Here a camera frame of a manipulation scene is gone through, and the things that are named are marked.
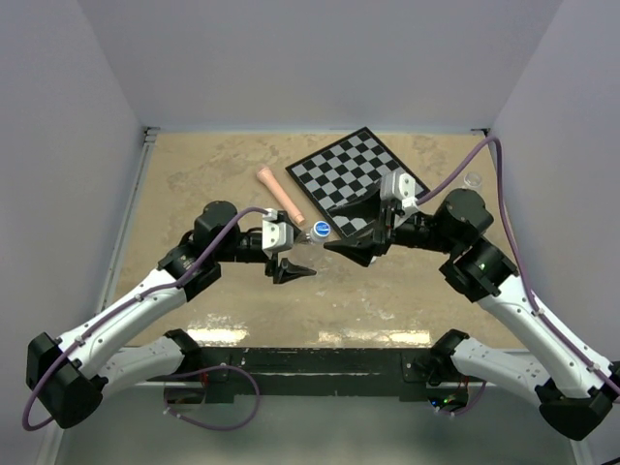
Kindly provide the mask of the blue white bottle cap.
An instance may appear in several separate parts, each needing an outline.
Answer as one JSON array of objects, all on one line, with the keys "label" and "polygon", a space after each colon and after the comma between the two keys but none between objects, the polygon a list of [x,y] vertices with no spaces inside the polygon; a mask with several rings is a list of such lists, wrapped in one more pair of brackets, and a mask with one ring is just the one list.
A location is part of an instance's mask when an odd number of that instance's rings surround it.
[{"label": "blue white bottle cap", "polygon": [[313,242],[324,243],[331,234],[331,226],[326,221],[317,221],[309,231],[309,236]]}]

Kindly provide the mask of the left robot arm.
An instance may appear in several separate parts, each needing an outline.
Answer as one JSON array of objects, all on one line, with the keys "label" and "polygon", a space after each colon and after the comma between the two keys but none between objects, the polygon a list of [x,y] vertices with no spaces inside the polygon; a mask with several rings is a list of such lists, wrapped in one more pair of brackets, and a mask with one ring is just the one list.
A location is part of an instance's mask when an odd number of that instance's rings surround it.
[{"label": "left robot arm", "polygon": [[238,210],[228,201],[210,202],[193,228],[129,293],[58,337],[42,332],[29,342],[25,382],[31,394],[22,428],[37,431],[52,422],[71,428],[118,390],[158,376],[194,378],[201,368],[200,350],[185,331],[130,351],[124,347],[216,282],[223,263],[263,264],[275,284],[314,275],[279,257],[300,234],[284,210]]}]

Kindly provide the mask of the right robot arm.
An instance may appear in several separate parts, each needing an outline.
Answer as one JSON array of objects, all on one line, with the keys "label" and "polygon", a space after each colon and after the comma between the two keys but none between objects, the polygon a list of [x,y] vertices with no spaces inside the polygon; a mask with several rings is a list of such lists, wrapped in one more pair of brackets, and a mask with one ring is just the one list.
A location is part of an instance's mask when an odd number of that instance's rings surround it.
[{"label": "right robot arm", "polygon": [[455,189],[432,215],[419,212],[412,199],[383,200],[377,191],[329,212],[371,225],[365,235],[325,245],[362,266],[392,245],[447,254],[440,268],[446,282],[508,328],[533,356],[520,359],[452,329],[430,350],[430,383],[459,374],[490,382],[532,403],[553,429],[575,441],[609,414],[619,398],[618,362],[586,348],[527,290],[522,272],[485,238],[493,217],[478,193]]}]

